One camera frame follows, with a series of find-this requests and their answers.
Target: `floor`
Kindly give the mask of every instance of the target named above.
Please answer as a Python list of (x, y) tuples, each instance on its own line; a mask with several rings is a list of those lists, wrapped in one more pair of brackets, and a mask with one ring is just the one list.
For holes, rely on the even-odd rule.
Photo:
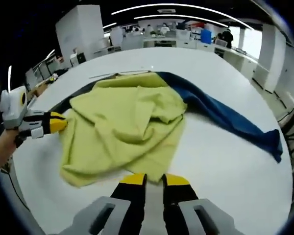
[[(276, 118), (279, 118), (284, 113), (286, 113), (286, 108), (283, 106), (279, 98), (275, 94), (270, 94), (263, 90), (255, 81), (251, 82), (252, 86), (259, 92), (259, 94), (263, 97), (263, 99), (267, 102), (268, 106), (274, 113)], [(35, 228), (35, 234), (42, 234), (40, 228), (38, 227), (38, 224), (32, 214), (25, 208), (25, 206), (20, 202), (20, 199), (24, 201), (24, 198), (21, 193), (21, 189), (18, 185), (15, 170), (14, 167), (11, 167), (11, 179), (13, 181), (13, 185), (11, 184), (10, 178), (8, 175), (0, 173), (0, 178), (2, 181), (2, 185), (7, 191), (8, 197), (10, 198), (12, 204), (15, 206), (17, 211), (20, 212), (20, 217), (22, 217), (26, 223), (32, 227)]]

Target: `window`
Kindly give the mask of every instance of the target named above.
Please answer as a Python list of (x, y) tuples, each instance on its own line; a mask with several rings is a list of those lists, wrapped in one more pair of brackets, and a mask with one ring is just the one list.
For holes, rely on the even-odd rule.
[(233, 47), (239, 47), (239, 41), (240, 41), (240, 27), (229, 27), (231, 30), (231, 34), (233, 35), (233, 41), (232, 46)]
[(262, 31), (245, 29), (243, 50), (252, 57), (259, 59), (262, 38)]

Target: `ceiling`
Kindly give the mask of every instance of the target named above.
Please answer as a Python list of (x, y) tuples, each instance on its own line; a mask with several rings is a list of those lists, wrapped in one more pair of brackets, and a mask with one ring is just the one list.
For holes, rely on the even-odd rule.
[[(175, 9), (175, 14), (197, 16), (214, 21), (226, 17), (206, 10), (190, 7), (144, 7), (116, 15), (112, 12), (137, 5), (153, 3), (182, 3), (198, 5), (220, 11), (235, 18), (249, 18), (271, 24), (271, 18), (250, 0), (127, 0), (111, 4), (96, 0), (58, 0), (38, 4), (34, 1), (0, 3), (0, 61), (12, 64), (12, 88), (22, 84), (25, 72), (43, 60), (53, 49), (60, 53), (55, 33), (55, 23), (77, 4), (99, 4), (102, 24), (117, 22), (124, 25), (135, 22), (137, 16), (159, 14), (158, 9)], [(241, 26), (239, 23), (226, 23)], [(260, 24), (248, 23), (256, 29)]]

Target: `blue fabric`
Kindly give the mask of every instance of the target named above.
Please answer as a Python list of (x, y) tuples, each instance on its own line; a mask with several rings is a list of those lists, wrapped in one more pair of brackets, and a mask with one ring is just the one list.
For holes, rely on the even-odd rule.
[(194, 105), (223, 129), (271, 153), (278, 163), (281, 161), (283, 150), (278, 130), (264, 133), (247, 118), (213, 99), (188, 80), (169, 72), (156, 73), (180, 94), (185, 103)]

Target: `white pillar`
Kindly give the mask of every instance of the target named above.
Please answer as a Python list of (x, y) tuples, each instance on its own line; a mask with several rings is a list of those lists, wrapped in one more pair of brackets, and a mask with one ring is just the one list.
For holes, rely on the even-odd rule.
[(285, 57), (286, 39), (280, 30), (269, 24), (263, 24), (262, 45), (254, 78), (268, 92), (274, 92), (278, 83)]
[(239, 49), (243, 49), (244, 37), (245, 37), (245, 29), (241, 28), (241, 30), (240, 30), (240, 39), (239, 39)]
[(56, 25), (56, 33), (66, 67), (70, 67), (73, 49), (84, 52), (86, 60), (94, 58), (96, 45), (103, 39), (99, 5), (79, 5), (68, 12)]

